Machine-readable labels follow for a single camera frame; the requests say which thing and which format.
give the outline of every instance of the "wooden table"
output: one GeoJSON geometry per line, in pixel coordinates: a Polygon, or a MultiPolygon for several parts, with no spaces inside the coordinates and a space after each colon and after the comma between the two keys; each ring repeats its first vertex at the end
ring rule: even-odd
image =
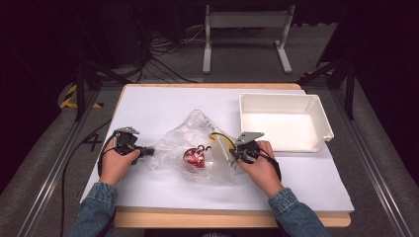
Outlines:
{"type": "MultiPolygon", "coordinates": [[[[252,84],[140,84],[140,87],[283,89],[300,90],[294,83],[252,84]]],[[[351,223],[347,212],[316,212],[327,227],[346,227],[351,223]]],[[[117,207],[117,227],[134,228],[269,228],[276,227],[268,211],[190,210],[142,207],[117,207]]]]}

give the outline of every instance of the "white tray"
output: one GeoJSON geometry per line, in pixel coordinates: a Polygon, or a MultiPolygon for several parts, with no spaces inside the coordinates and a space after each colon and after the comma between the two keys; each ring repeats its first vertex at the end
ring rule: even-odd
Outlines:
{"type": "Polygon", "coordinates": [[[316,95],[240,94],[242,131],[262,131],[274,151],[317,152],[334,134],[316,95]]]}

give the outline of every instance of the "red object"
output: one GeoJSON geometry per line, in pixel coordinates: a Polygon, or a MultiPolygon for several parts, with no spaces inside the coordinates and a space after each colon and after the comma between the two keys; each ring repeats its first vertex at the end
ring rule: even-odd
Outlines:
{"type": "Polygon", "coordinates": [[[195,168],[203,168],[206,164],[204,156],[204,147],[191,148],[184,154],[184,162],[187,166],[194,166],[195,168]]]}

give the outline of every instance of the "clear plastic bag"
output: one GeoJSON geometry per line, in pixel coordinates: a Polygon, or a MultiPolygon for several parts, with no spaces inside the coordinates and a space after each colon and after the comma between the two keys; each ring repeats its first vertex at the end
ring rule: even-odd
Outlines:
{"type": "Polygon", "coordinates": [[[214,132],[227,136],[203,112],[194,110],[154,145],[154,155],[145,162],[151,169],[169,165],[189,181],[230,184],[233,176],[242,171],[225,139],[211,136],[214,132]]]}

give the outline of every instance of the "denim sleeve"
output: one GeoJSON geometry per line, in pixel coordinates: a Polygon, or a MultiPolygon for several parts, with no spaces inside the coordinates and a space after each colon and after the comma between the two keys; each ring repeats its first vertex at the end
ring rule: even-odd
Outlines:
{"type": "Polygon", "coordinates": [[[286,188],[270,197],[275,218],[291,236],[331,236],[314,211],[286,188]]]}
{"type": "MultiPolygon", "coordinates": [[[[81,203],[81,210],[67,237],[98,236],[111,220],[118,199],[117,189],[104,184],[93,185],[81,203]]],[[[112,236],[113,228],[105,235],[112,236]]]]}

